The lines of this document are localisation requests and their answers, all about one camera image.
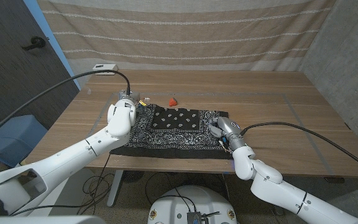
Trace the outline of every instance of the white box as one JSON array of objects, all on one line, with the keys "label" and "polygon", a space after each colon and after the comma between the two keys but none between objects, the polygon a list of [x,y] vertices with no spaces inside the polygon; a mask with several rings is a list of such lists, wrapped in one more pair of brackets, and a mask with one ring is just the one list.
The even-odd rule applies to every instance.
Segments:
[{"label": "white box", "polygon": [[[92,70],[115,70],[118,71],[118,67],[116,64],[96,64]],[[97,73],[97,75],[114,75],[113,72],[103,72],[103,73]]]}]

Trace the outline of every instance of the beige curtain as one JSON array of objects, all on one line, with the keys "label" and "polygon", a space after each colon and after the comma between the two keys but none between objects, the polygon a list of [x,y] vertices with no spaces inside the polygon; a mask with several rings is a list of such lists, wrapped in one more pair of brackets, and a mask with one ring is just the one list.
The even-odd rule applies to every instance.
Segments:
[{"label": "beige curtain", "polygon": [[48,0],[38,3],[75,73],[120,69],[293,71],[333,0]]}]

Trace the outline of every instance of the wooden table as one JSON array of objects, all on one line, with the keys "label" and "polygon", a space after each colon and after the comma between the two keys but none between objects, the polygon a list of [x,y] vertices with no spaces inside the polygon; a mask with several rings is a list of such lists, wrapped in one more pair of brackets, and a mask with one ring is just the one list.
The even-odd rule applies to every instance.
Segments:
[{"label": "wooden table", "polygon": [[[131,90],[149,103],[177,108],[221,110],[244,128],[284,121],[316,131],[358,157],[358,138],[299,72],[121,71]],[[84,139],[107,125],[107,110],[125,89],[120,76],[94,75],[27,158],[35,162]],[[263,126],[244,136],[256,159],[283,175],[358,177],[358,163],[308,133],[288,126]],[[108,154],[89,167],[102,167]],[[108,167],[123,170],[233,174],[232,160],[160,159],[112,155]]]}]

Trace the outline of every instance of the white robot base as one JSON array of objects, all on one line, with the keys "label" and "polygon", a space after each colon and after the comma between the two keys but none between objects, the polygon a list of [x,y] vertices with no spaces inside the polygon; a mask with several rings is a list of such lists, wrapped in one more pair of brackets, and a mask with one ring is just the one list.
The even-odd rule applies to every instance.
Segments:
[{"label": "white robot base", "polygon": [[[184,224],[189,222],[192,224],[237,224],[236,214],[232,205],[215,191],[195,185],[177,187],[177,190],[182,197],[187,197],[193,201],[194,206],[187,198],[178,197],[177,191],[172,189],[153,203],[148,217],[148,224]],[[189,208],[183,200],[190,207],[191,213],[188,214]],[[197,215],[202,218],[202,222],[192,219]]]}]

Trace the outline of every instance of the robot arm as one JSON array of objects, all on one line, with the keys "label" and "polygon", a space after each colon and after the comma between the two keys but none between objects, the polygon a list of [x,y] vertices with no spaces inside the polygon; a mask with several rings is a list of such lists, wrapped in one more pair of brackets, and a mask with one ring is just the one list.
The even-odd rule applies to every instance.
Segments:
[{"label": "robot arm", "polygon": [[[41,161],[0,172],[0,215],[38,206],[65,179],[101,154],[125,145],[135,123],[135,100],[120,98],[108,110],[108,125],[96,134]],[[23,180],[29,172],[32,178]]]},{"label": "robot arm", "polygon": [[218,117],[209,125],[212,135],[226,138],[238,178],[253,179],[251,192],[266,202],[285,208],[308,223],[356,223],[358,218],[283,181],[278,170],[253,160],[255,153],[240,135],[240,127],[229,118]]}]

